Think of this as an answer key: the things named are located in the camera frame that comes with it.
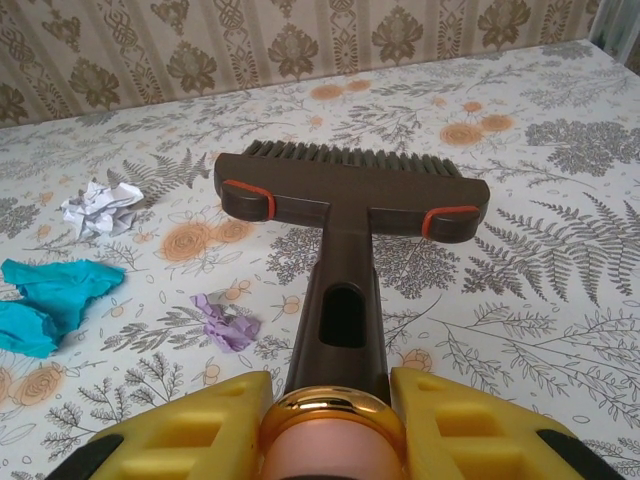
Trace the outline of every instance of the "blue cloth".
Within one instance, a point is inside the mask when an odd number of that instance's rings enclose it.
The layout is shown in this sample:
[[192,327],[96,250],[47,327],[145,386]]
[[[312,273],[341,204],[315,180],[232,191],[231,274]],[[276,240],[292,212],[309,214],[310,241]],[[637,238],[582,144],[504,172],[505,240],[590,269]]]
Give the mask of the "blue cloth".
[[76,330],[89,303],[124,280],[124,270],[90,260],[31,266],[6,260],[4,281],[23,298],[0,302],[0,348],[46,358]]

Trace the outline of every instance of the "orange rose pattern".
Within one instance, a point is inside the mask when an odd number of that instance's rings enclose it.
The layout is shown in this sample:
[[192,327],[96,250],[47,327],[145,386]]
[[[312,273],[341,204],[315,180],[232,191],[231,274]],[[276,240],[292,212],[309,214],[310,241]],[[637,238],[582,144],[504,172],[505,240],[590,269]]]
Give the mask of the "orange rose pattern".
[[151,240],[153,240],[153,233],[151,232],[147,232],[147,233],[138,232],[133,236],[133,241],[139,245],[150,242]]
[[39,198],[40,205],[42,205],[43,207],[46,207],[47,203],[49,203],[52,198],[53,198],[53,192],[41,193]]
[[55,367],[40,367],[9,387],[9,396],[16,405],[30,407],[53,395],[62,383],[62,372]]
[[111,316],[113,318],[121,317],[123,313],[124,307],[122,305],[118,305],[117,307],[111,309]]
[[309,119],[309,123],[311,124],[311,130],[315,130],[322,126],[322,124],[324,123],[324,120],[322,117],[318,115],[314,115]]
[[311,90],[311,98],[314,100],[333,100],[344,93],[344,89],[338,85],[321,85]]
[[293,315],[300,310],[300,299],[295,295],[285,298],[282,311],[287,315]]
[[468,147],[482,140],[482,132],[473,125],[453,123],[440,131],[440,139],[454,147]]
[[238,284],[236,284],[236,282],[233,282],[231,288],[224,292],[224,298],[231,301],[237,300],[243,293],[251,293],[249,292],[250,286],[251,282],[249,280],[242,280]]
[[364,92],[365,90],[369,90],[371,88],[370,80],[354,80],[353,82],[347,83],[345,87],[350,92]]
[[202,375],[203,385],[210,386],[218,383],[218,377],[220,376],[220,367],[213,364],[207,365]]
[[0,367],[0,404],[9,396],[9,386],[11,385],[11,375]]
[[169,262],[196,258],[215,241],[213,228],[204,223],[179,225],[162,242],[160,256]]
[[43,240],[47,238],[49,233],[51,233],[51,225],[40,225],[40,227],[38,227],[38,231],[36,232],[36,238],[38,240]]
[[513,119],[508,115],[489,115],[480,122],[482,129],[487,132],[503,132],[513,127]]
[[482,110],[482,104],[479,102],[467,102],[462,106],[462,108],[467,113],[475,113]]
[[218,242],[236,243],[249,235],[252,229],[253,226],[250,223],[240,220],[229,220],[215,228],[212,237]]
[[433,362],[431,361],[431,355],[424,350],[415,348],[402,357],[402,366],[415,368],[423,372],[430,372]]

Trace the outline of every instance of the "floral bedspread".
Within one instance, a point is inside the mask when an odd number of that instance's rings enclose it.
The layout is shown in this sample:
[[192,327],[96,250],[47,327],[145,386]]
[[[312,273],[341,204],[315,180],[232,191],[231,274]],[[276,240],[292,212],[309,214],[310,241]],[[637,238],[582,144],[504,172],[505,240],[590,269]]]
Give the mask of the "floral bedspread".
[[[486,179],[474,241],[375,238],[390,366],[549,415],[640,475],[639,125],[640,78],[582,41],[0,131],[3,259],[127,270],[55,355],[0,351],[0,478],[41,479],[95,432],[250,370],[281,393],[319,232],[221,211],[216,156],[254,138]],[[58,207],[92,178],[143,190],[131,231],[75,240]],[[197,293],[257,317],[257,341],[222,353]]]

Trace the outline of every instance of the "brush bristles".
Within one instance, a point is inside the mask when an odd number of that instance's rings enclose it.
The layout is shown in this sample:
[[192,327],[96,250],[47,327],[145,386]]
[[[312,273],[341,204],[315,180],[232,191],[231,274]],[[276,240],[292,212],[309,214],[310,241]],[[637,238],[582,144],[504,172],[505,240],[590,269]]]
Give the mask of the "brush bristles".
[[431,173],[449,177],[462,175],[451,160],[441,160],[433,155],[407,155],[401,153],[385,153],[382,150],[361,150],[355,148],[329,148],[327,145],[306,145],[304,143],[261,142],[254,140],[244,152],[244,155],[256,155],[269,158],[290,158],[295,160],[310,160],[314,162],[351,165],[354,167],[373,167],[389,170],[405,170],[417,173]]

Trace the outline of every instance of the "gold ring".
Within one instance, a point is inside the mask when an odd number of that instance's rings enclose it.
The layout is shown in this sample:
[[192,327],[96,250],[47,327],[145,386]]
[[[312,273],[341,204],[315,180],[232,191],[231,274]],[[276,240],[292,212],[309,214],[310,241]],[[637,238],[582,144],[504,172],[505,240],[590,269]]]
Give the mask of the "gold ring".
[[374,429],[404,461],[405,428],[396,412],[379,398],[346,387],[301,388],[274,403],[260,425],[263,452],[288,428],[319,418],[350,420]]

